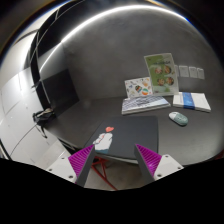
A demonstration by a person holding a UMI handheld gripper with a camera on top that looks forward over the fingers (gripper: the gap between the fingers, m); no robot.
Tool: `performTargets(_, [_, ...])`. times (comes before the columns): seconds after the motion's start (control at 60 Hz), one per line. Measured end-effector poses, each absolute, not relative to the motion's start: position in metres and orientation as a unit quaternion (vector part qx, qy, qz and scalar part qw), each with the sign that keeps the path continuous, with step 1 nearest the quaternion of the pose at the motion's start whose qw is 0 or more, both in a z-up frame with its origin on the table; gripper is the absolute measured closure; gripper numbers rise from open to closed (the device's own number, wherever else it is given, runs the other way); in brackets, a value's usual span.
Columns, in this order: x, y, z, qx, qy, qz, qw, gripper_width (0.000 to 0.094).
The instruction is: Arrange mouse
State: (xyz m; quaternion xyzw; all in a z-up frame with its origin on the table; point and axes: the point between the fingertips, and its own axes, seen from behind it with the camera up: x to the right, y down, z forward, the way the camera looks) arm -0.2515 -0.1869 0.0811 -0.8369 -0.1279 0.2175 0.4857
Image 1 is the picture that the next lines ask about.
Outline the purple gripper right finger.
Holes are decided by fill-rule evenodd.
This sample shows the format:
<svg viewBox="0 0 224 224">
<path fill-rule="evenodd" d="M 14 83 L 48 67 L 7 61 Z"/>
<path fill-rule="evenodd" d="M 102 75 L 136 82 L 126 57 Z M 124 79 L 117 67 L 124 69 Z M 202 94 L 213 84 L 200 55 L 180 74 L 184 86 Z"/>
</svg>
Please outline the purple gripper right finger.
<svg viewBox="0 0 224 224">
<path fill-rule="evenodd" d="M 183 169 L 183 166 L 170 155 L 160 155 L 139 144 L 135 145 L 134 154 L 146 182 L 160 180 Z"/>
</svg>

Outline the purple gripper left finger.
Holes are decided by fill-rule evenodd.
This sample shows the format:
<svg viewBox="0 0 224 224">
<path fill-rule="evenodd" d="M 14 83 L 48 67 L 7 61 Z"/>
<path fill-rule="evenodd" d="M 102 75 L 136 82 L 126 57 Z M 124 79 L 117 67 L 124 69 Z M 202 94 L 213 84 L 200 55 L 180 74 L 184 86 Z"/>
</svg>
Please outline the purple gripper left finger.
<svg viewBox="0 0 224 224">
<path fill-rule="evenodd" d="M 69 157 L 57 159 L 47 171 L 83 187 L 95 157 L 95 147 L 90 145 Z"/>
</svg>

